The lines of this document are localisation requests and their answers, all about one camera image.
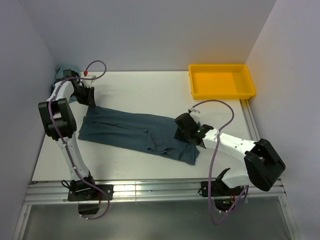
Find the dark teal t-shirt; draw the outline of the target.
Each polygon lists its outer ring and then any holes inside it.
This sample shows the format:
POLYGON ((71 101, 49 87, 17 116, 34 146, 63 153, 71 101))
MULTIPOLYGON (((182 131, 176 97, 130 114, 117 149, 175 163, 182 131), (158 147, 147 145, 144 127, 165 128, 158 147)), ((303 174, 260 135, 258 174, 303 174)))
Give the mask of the dark teal t-shirt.
POLYGON ((87 109, 78 139, 194 166, 200 152, 196 146, 175 139, 177 129, 174 119, 170 117, 96 106, 87 109))

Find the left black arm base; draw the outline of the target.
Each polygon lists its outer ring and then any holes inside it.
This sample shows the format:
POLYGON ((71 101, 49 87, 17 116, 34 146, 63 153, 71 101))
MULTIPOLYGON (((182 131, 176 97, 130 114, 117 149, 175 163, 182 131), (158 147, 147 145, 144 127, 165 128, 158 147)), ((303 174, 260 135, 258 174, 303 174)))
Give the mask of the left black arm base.
POLYGON ((76 193, 70 191, 67 201, 78 203, 78 213, 91 217, 98 213, 102 201, 112 200, 113 198, 114 186, 112 184, 98 184, 97 187, 104 191, 106 196, 95 188, 88 188, 76 193))

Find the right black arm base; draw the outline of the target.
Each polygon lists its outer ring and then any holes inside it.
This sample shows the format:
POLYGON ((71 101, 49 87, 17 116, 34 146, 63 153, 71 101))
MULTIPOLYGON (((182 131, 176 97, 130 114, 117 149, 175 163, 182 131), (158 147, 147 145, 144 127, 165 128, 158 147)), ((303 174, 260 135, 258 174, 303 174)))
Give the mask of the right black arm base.
POLYGON ((211 197, 226 197, 214 200, 214 205, 219 211, 228 211, 236 201, 236 197, 238 197, 243 190, 243 186, 229 188, 222 181, 213 180, 211 182, 211 197))

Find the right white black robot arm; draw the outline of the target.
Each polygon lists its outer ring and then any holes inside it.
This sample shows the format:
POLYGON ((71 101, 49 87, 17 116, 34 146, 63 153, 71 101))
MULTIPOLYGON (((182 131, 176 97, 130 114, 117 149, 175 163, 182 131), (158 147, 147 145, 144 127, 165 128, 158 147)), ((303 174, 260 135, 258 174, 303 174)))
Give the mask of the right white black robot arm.
POLYGON ((222 195, 247 185, 268 192, 286 169, 285 163, 266 139, 252 141, 222 133, 210 125, 200 125, 189 113, 181 114, 174 122, 177 125, 175 139, 220 151, 235 160, 235 165, 228 166, 214 180, 217 191, 222 195))

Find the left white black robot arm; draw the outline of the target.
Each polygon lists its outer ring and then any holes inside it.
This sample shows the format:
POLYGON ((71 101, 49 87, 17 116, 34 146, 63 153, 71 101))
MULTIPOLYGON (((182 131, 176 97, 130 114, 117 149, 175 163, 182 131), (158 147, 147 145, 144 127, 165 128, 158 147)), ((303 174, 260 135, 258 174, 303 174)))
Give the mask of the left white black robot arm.
POLYGON ((96 197, 98 188, 83 161, 77 140, 77 123, 72 113, 69 100, 85 106, 95 107, 95 88, 87 81, 81 81, 77 72, 71 69, 63 71, 62 78, 57 79, 48 100, 38 104, 38 110, 45 134, 59 146, 70 172, 70 183, 61 184, 71 195, 91 200, 96 197))

